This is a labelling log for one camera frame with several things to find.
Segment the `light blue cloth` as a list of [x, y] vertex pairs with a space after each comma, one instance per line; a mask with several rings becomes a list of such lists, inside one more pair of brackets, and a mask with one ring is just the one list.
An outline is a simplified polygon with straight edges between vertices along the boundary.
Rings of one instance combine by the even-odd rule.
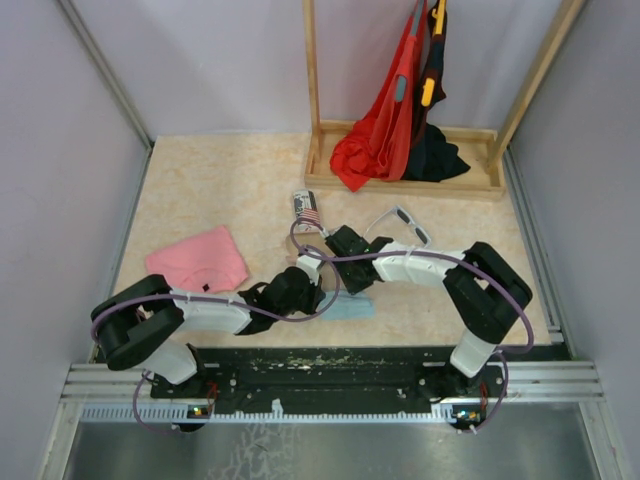
[[359, 320], [376, 314], [373, 300], [364, 294], [340, 295], [320, 318], [325, 321]]

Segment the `white frame sunglasses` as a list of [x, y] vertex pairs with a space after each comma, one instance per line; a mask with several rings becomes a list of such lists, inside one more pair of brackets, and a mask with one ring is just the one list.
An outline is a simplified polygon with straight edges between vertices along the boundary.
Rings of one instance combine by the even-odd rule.
[[420, 240], [424, 247], [428, 247], [432, 243], [431, 236], [428, 232], [416, 222], [413, 216], [402, 206], [396, 205], [390, 208], [388, 211], [384, 212], [381, 216], [379, 216], [376, 220], [374, 220], [365, 230], [365, 236], [382, 220], [387, 217], [394, 216], [401, 220]]

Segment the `flag print glasses case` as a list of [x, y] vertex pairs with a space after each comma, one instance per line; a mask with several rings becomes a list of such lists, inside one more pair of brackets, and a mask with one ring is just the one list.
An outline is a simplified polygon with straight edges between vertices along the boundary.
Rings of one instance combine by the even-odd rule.
[[297, 224], [294, 231], [300, 234], [317, 233], [321, 224], [315, 194], [308, 189], [293, 193], [293, 209]]

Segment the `pink glasses case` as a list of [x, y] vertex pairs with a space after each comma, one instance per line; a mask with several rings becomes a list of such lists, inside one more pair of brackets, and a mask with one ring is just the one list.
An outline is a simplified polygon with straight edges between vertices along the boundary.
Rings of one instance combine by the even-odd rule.
[[324, 241], [318, 232], [287, 235], [285, 237], [286, 260], [290, 264], [294, 264], [299, 256], [299, 250], [294, 241], [300, 246], [311, 245], [316, 248], [322, 248], [324, 245]]

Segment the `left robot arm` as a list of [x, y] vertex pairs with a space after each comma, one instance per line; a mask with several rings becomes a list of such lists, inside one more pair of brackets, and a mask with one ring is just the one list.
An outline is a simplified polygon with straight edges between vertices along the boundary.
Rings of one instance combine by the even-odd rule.
[[193, 346], [172, 339], [175, 333], [257, 335], [294, 314], [314, 317], [324, 298], [317, 267], [289, 267], [232, 296], [172, 288], [152, 274], [92, 311], [91, 337], [109, 369], [140, 367], [194, 397], [206, 389], [208, 373]]

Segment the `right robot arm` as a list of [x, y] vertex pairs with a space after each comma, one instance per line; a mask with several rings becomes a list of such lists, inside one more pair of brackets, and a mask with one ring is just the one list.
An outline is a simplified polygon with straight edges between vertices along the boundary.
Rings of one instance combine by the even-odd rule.
[[476, 242], [464, 251], [443, 253], [389, 237], [369, 242], [346, 225], [329, 234], [325, 244], [352, 294], [376, 281], [446, 290], [465, 325], [446, 372], [454, 393], [470, 395], [481, 385], [481, 369], [495, 351], [532, 349], [533, 327], [525, 314], [532, 290], [491, 245]]

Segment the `pink folded cloth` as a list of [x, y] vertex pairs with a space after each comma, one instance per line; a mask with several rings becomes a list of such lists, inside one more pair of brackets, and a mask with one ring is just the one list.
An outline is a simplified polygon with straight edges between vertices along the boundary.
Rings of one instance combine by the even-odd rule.
[[233, 291], [249, 277], [245, 260], [226, 226], [185, 238], [145, 258], [148, 274], [171, 287], [196, 293]]

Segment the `red hanging garment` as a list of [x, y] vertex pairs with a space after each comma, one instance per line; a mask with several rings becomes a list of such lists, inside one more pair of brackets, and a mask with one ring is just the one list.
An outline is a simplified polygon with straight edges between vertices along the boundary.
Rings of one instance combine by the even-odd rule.
[[427, 6], [418, 1], [374, 104], [334, 147], [330, 169], [352, 192], [371, 179], [398, 181], [405, 173], [426, 29]]

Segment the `wooden clothes rack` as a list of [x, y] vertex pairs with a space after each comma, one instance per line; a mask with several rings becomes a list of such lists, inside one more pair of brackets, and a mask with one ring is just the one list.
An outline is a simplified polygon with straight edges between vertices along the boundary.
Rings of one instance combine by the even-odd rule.
[[442, 102], [448, 13], [416, 2], [373, 105], [358, 121], [320, 116], [315, 5], [303, 4], [311, 139], [304, 180], [312, 188], [497, 200], [503, 156], [584, 4], [560, 3], [499, 130], [444, 128], [429, 113]]

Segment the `yellow clothes hanger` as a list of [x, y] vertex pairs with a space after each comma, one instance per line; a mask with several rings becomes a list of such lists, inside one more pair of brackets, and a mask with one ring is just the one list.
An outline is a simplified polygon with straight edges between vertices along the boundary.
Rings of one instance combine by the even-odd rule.
[[437, 1], [429, 11], [428, 26], [430, 28], [430, 44], [423, 71], [421, 105], [431, 108], [446, 97], [442, 88], [447, 29], [446, 0]]

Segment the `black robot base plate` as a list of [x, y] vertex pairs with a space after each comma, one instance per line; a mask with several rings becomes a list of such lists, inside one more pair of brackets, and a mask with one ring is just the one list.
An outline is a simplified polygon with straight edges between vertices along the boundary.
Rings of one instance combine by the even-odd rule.
[[436, 347], [204, 348], [203, 371], [181, 386], [139, 369], [104, 369], [94, 395], [143, 405], [211, 403], [218, 416], [268, 414], [363, 416], [427, 414], [446, 404], [498, 398], [524, 403], [567, 402], [582, 367], [566, 348], [537, 346], [525, 354], [492, 358], [472, 378]]

